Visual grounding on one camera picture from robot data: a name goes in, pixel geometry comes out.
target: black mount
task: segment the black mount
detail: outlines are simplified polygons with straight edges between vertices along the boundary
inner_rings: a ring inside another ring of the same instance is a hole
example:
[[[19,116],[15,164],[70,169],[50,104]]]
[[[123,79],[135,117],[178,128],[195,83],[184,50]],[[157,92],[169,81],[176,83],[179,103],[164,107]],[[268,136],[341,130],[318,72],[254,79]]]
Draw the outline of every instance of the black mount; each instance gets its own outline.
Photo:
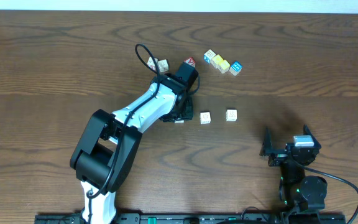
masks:
[[[264,215],[271,224],[282,224],[280,215],[276,213],[262,212],[246,213],[243,217],[238,213],[215,214],[142,214],[142,213],[118,213],[112,224],[219,224],[221,222],[235,220],[248,220],[255,224],[266,223]],[[84,224],[80,213],[71,215],[36,215],[34,224]],[[319,217],[297,215],[290,217],[291,224],[346,224],[345,216],[340,214],[320,214]]]
[[[260,156],[268,156],[269,166],[280,166],[280,200],[285,202],[288,211],[280,213],[283,223],[293,223],[291,220],[316,219],[320,223],[319,211],[324,209],[324,199],[327,196],[327,182],[322,177],[305,176],[305,170],[297,166],[298,163],[307,166],[315,159],[320,143],[314,138],[306,125],[303,126],[303,136],[294,136],[294,139],[311,139],[302,145],[287,143],[285,149],[273,149],[269,130],[266,129],[264,143]]]
[[[197,70],[185,62],[180,65],[174,75],[171,73],[161,75],[161,84],[172,89],[172,92],[177,96],[177,101],[171,112],[161,116],[160,120],[163,122],[175,122],[193,119],[193,100],[188,92],[197,77]]]

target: small cube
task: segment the small cube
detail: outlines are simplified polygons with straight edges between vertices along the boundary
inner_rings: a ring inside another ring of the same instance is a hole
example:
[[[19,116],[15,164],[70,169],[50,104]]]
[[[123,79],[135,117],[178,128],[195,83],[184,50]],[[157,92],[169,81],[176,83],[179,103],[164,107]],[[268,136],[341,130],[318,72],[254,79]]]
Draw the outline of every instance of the small cube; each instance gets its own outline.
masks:
[[[237,110],[227,110],[226,121],[236,121],[236,120],[237,120]]]
[[[161,60],[161,61],[158,61],[158,67],[160,68],[160,72],[166,72],[168,71],[169,69],[169,66],[168,66],[168,62],[167,60]]]
[[[213,57],[215,57],[215,55],[216,53],[210,49],[204,54],[204,60],[206,61],[206,63],[211,63],[211,60]]]
[[[193,59],[192,57],[186,59],[185,62],[186,62],[188,65],[193,66],[194,68],[196,67],[196,61],[194,61],[194,59]]]
[[[201,124],[209,124],[211,122],[211,114],[209,112],[200,113]]]
[[[155,65],[154,65],[154,62],[153,62],[153,59],[152,57],[149,57],[149,60],[147,61],[147,65],[155,71]]]
[[[221,71],[221,73],[225,73],[225,72],[229,71],[229,69],[230,69],[229,62],[227,62],[227,60],[223,60],[223,62],[221,62],[219,64],[218,69],[219,69],[219,71]]]
[[[230,72],[236,76],[239,72],[241,72],[242,65],[239,62],[234,62],[230,67]]]
[[[211,60],[211,65],[214,67],[214,68],[218,68],[219,64],[223,62],[223,58],[220,56],[220,55],[217,55],[215,57],[212,58]]]

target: wooden table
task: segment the wooden table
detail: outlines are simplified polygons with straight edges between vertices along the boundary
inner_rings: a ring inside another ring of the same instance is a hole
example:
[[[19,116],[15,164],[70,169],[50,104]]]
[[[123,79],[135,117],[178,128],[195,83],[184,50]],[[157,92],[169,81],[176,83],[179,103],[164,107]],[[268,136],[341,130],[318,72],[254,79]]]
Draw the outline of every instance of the wooden table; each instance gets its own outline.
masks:
[[[201,88],[193,121],[158,121],[144,134],[118,208],[282,207],[280,169],[259,157],[266,126],[283,147],[307,124],[323,146],[311,167],[358,186],[358,15],[0,11],[0,223],[84,207],[69,160],[94,111],[147,90],[139,42],[171,72],[194,57]],[[206,64],[208,49],[241,73]],[[211,124],[200,125],[200,111]],[[349,219],[355,191],[327,181],[326,211]]]

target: black cable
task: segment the black cable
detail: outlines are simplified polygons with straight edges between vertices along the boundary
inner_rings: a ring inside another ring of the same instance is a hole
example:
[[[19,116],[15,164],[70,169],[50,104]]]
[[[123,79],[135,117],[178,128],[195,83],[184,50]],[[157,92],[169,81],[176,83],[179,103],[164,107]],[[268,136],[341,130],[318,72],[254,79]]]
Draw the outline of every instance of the black cable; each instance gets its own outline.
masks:
[[[296,160],[294,160],[293,156],[292,156],[292,153],[290,153],[290,159],[295,163],[295,165],[297,165],[298,167],[301,167],[302,169],[304,170],[307,170],[307,171],[310,171],[310,172],[314,172],[316,174],[320,174],[320,175],[324,175],[326,177],[330,177],[332,179],[335,179],[335,180],[339,180],[340,182],[342,183],[345,183],[349,186],[351,186],[354,190],[356,190],[357,192],[357,195],[358,195],[358,188],[356,187],[356,185],[354,185],[352,182],[349,182],[345,179],[342,179],[340,177],[337,177],[335,175],[332,175],[332,174],[327,174],[325,172],[321,172],[321,171],[318,171],[318,170],[315,170],[315,169],[312,169],[312,168],[309,168],[309,167],[306,167],[302,164],[300,164],[299,162],[297,162]],[[357,204],[357,208],[356,210],[354,211],[353,215],[352,215],[352,218],[347,222],[347,224],[351,224],[355,219],[356,219],[356,216],[358,214],[358,204]]]
[[[140,57],[138,51],[137,51],[137,48],[141,46],[143,47],[147,53],[149,53],[150,57],[152,58],[153,62],[154,62],[154,65],[155,65],[155,71],[153,69],[151,69],[142,59],[142,57]],[[135,45],[135,53],[136,53],[136,56],[137,58],[139,58],[139,60],[148,68],[150,69],[152,72],[156,73],[157,74],[157,87],[155,89],[155,91],[153,92],[153,94],[147,98],[145,101],[141,102],[139,105],[137,105],[133,110],[131,110],[128,115],[127,115],[127,118],[125,119],[124,121],[124,124],[122,124],[122,129],[121,129],[121,135],[119,136],[119,139],[118,139],[118,142],[117,142],[117,148],[116,148],[116,153],[114,154],[114,158],[112,159],[112,164],[111,164],[111,168],[110,168],[110,171],[106,177],[106,180],[104,181],[104,184],[102,185],[102,187],[95,193],[93,194],[92,193],[92,190],[89,190],[87,193],[86,193],[86,197],[88,197],[89,199],[89,216],[88,216],[88,223],[91,224],[91,217],[92,217],[92,213],[91,213],[91,201],[92,199],[96,198],[97,196],[99,196],[99,194],[103,191],[106,190],[111,178],[112,178],[112,175],[114,173],[114,170],[115,170],[115,167],[116,167],[116,163],[117,163],[117,160],[118,160],[118,154],[119,154],[119,150],[121,148],[121,143],[122,143],[122,139],[124,137],[124,133],[125,133],[125,129],[126,129],[126,126],[130,120],[130,118],[132,117],[132,115],[139,109],[141,108],[142,106],[144,106],[147,102],[149,102],[152,98],[154,98],[155,96],[157,96],[157,93],[158,93],[158,90],[160,89],[160,68],[158,67],[158,64],[157,62],[155,61],[155,57],[153,56],[153,54],[151,53],[151,51],[144,45],[144,44],[137,44]]]
[[[188,96],[194,95],[198,91],[198,89],[200,88],[200,75],[198,75],[197,79],[198,79],[198,81],[197,81],[197,89],[195,89],[194,91],[189,92],[187,94]]]
[[[266,222],[269,222],[269,221],[267,220],[267,218],[264,216],[264,214],[262,214],[262,212],[259,210],[259,208],[254,207],[254,206],[249,206],[248,208],[246,208],[246,209],[241,213],[241,220],[244,219],[244,215],[247,213],[247,210],[250,209],[250,208],[256,209],[256,210],[259,212],[259,214],[264,218],[264,220],[265,220]]]

